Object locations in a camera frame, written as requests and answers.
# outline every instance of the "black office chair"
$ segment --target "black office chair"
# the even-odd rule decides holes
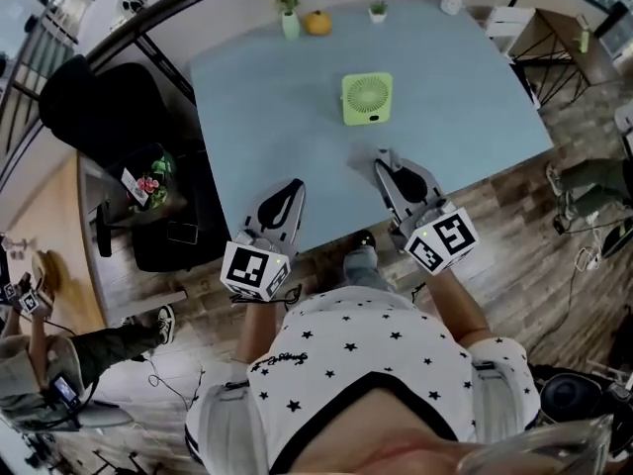
[[[142,65],[126,63],[97,75],[83,56],[72,58],[42,90],[40,118],[58,139],[112,177],[108,204],[102,203],[97,214],[103,256],[111,254],[110,229],[117,227],[132,229],[136,265],[143,271],[188,269],[224,254],[229,234],[205,145],[178,139],[156,83]],[[142,170],[143,163],[149,168],[162,154],[173,160],[167,202],[155,211],[140,208],[121,216],[112,204],[115,198],[127,201],[123,170]]]

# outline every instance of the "fan grille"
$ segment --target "fan grille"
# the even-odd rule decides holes
[[[373,113],[389,100],[389,86],[380,77],[372,75],[358,79],[347,91],[347,103],[359,113]]]

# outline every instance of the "light blue table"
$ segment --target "light blue table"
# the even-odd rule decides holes
[[[346,165],[360,143],[393,147],[453,192],[552,147],[525,91],[466,13],[420,0],[390,2],[382,25],[367,7],[332,11],[326,38],[286,42],[279,24],[191,62],[198,114],[228,228],[256,194],[282,179],[306,182],[300,250],[389,217],[378,191]],[[394,76],[391,120],[346,127],[345,74]]]

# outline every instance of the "grey pants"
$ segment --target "grey pants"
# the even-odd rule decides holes
[[[575,188],[594,185],[570,207],[580,217],[588,217],[610,202],[630,198],[623,169],[622,160],[608,158],[585,160],[565,169],[561,172],[561,184],[566,191],[571,192]]]
[[[378,272],[378,255],[371,246],[361,246],[345,257],[343,272],[348,285],[396,292]]]
[[[70,339],[79,357],[81,379],[88,387],[118,362],[138,357],[162,343],[158,327],[122,326]]]

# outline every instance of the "orange pumpkin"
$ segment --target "orange pumpkin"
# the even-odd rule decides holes
[[[304,19],[304,25],[311,36],[328,36],[332,31],[332,19],[323,11],[310,12]]]

